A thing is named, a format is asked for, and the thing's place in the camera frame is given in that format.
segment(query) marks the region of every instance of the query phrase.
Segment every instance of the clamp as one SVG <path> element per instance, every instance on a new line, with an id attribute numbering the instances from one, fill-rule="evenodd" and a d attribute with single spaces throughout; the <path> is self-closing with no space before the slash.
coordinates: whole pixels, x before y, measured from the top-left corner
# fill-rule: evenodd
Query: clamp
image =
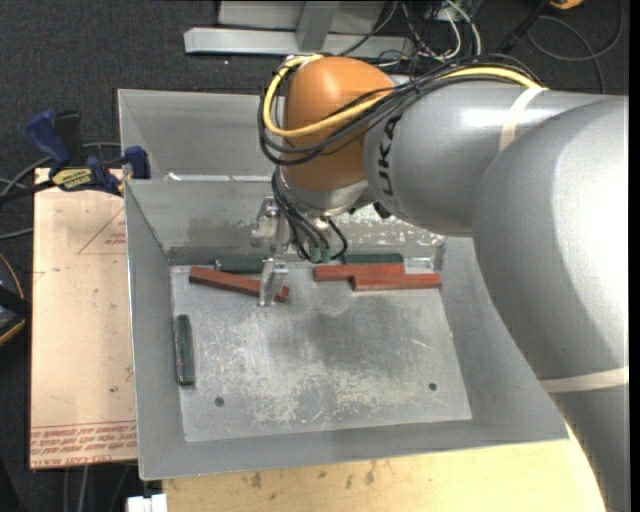
<path id="1" fill-rule="evenodd" d="M 61 190 L 98 190 L 121 195 L 122 181 L 109 172 L 108 166 L 88 155 L 80 132 L 80 114 L 76 111 L 56 114 L 47 110 L 27 125 L 27 136 L 35 146 L 53 160 L 49 182 Z M 127 177 L 151 177 L 149 161 L 140 146 L 131 146 L 117 163 L 127 164 Z"/>

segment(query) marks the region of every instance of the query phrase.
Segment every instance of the metal bracket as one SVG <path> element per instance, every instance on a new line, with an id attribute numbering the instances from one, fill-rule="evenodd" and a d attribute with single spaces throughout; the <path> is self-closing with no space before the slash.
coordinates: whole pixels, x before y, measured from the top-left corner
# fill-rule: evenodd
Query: metal bracket
<path id="1" fill-rule="evenodd" d="M 265 197 L 256 217 L 256 227 L 251 230 L 251 246 L 269 245 L 271 252 L 275 253 L 285 249 L 289 237 L 289 226 L 284 215 L 280 214 L 275 199 L 272 196 Z"/>
<path id="2" fill-rule="evenodd" d="M 300 51 L 317 52 L 322 49 L 339 6 L 340 2 L 304 3 L 296 30 L 296 42 Z"/>
<path id="3" fill-rule="evenodd" d="M 273 305 L 276 293 L 282 289 L 285 278 L 289 275 L 289 269 L 284 260 L 269 258 L 262 269 L 260 277 L 260 297 L 258 306 Z"/>

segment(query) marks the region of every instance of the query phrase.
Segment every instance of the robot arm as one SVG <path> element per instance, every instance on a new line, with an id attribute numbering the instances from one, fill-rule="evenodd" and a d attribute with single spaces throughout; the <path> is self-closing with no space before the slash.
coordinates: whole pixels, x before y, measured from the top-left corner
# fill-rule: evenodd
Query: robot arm
<path id="1" fill-rule="evenodd" d="M 603 496 L 630 509 L 628 98 L 549 91 L 506 68 L 398 85 L 348 58 L 303 63 L 274 130 L 277 198 L 320 231 L 377 201 L 471 236 L 496 309 L 584 439 Z"/>

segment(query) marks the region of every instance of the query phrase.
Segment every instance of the scratched metal surface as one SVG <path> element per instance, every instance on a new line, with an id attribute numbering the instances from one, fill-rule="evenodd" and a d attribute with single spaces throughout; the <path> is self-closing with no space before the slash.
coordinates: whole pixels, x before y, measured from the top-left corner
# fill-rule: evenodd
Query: scratched metal surface
<path id="1" fill-rule="evenodd" d="M 152 178 L 273 172 L 258 142 L 256 95 L 124 89 L 118 103 L 122 145 L 147 151 Z"/>
<path id="2" fill-rule="evenodd" d="M 180 388 L 185 440 L 471 417 L 440 292 L 354 294 L 290 268 L 290 302 L 188 281 L 171 269 L 175 314 L 191 319 L 196 385 Z"/>
<path id="3" fill-rule="evenodd" d="M 269 184 L 247 181 L 129 180 L 135 200 L 171 264 L 211 262 L 217 256 L 268 255 L 251 247 L 251 230 Z M 383 220 L 372 206 L 336 217 L 351 252 L 400 252 L 430 257 L 444 237 L 396 218 Z M 340 246 L 337 237 L 330 242 Z M 295 251 L 289 251 L 298 260 Z"/>

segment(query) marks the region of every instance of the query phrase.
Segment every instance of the cardboard box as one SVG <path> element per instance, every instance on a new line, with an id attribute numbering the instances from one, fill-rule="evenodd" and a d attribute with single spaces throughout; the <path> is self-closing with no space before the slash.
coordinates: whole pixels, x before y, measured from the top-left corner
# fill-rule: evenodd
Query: cardboard box
<path id="1" fill-rule="evenodd" d="M 55 188 L 34 204 L 29 465 L 134 460 L 124 201 Z"/>

